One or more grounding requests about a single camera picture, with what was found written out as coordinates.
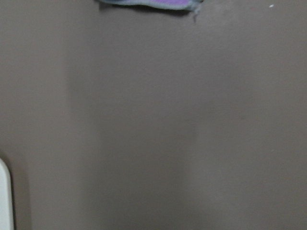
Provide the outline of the cream bunny print tray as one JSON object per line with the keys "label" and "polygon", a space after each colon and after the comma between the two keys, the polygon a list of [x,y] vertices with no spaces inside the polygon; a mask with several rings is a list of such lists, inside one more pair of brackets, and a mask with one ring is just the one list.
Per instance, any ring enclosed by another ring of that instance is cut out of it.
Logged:
{"label": "cream bunny print tray", "polygon": [[11,179],[3,160],[0,160],[0,229],[14,229]]}

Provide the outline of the grey folded cloth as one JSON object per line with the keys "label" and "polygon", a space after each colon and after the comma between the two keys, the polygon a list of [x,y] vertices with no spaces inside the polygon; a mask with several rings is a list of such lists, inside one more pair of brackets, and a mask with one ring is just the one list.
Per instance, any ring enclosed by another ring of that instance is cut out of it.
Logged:
{"label": "grey folded cloth", "polygon": [[99,10],[131,9],[137,12],[155,12],[175,17],[189,14],[195,19],[201,10],[203,0],[95,0]]}

